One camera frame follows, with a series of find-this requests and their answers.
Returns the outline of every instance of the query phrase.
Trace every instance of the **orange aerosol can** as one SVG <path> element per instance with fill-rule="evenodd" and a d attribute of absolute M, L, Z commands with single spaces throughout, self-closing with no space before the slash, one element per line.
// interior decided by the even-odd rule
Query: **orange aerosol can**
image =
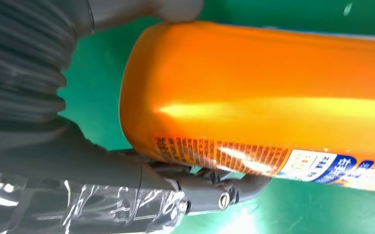
<path fill-rule="evenodd" d="M 157 160 L 375 191 L 375 40 L 159 24 L 131 53 L 120 120 Z"/>

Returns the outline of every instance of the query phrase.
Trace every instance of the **clear plastic wrap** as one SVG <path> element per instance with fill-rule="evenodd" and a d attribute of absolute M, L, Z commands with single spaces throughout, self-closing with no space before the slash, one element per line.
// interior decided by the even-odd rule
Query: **clear plastic wrap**
<path fill-rule="evenodd" d="M 183 192 L 0 173 L 0 234 L 164 234 L 186 208 Z"/>

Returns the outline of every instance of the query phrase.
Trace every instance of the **green surface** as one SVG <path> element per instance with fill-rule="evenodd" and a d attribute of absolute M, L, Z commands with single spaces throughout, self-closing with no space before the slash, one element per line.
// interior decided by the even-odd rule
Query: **green surface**
<path fill-rule="evenodd" d="M 202 19 L 375 34 L 375 0 L 207 0 Z M 155 22 L 139 19 L 83 39 L 66 72 L 68 86 L 60 94 L 67 110 L 62 114 L 109 150 L 130 147 L 118 118 L 121 77 L 135 40 Z M 274 179 L 255 200 L 221 213 L 186 217 L 174 233 L 375 234 L 375 193 Z"/>

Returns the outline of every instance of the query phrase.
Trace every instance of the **blue label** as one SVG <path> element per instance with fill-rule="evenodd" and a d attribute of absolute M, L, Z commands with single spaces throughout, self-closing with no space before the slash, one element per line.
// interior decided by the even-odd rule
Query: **blue label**
<path fill-rule="evenodd" d="M 366 160 L 362 161 L 354 172 L 348 175 L 348 177 L 359 178 L 365 173 L 366 170 L 370 169 L 374 165 L 374 161 Z"/>
<path fill-rule="evenodd" d="M 337 155 L 328 169 L 314 182 L 331 183 L 346 175 L 356 165 L 356 159 L 351 156 Z"/>

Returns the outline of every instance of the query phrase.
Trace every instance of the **screw head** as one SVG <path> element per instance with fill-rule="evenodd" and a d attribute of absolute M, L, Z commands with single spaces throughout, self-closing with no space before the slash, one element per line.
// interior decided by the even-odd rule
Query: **screw head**
<path fill-rule="evenodd" d="M 229 193 L 227 192 L 222 193 L 221 196 L 219 197 L 219 208 L 221 210 L 225 210 L 226 208 L 228 208 L 229 204 L 230 204 Z"/>

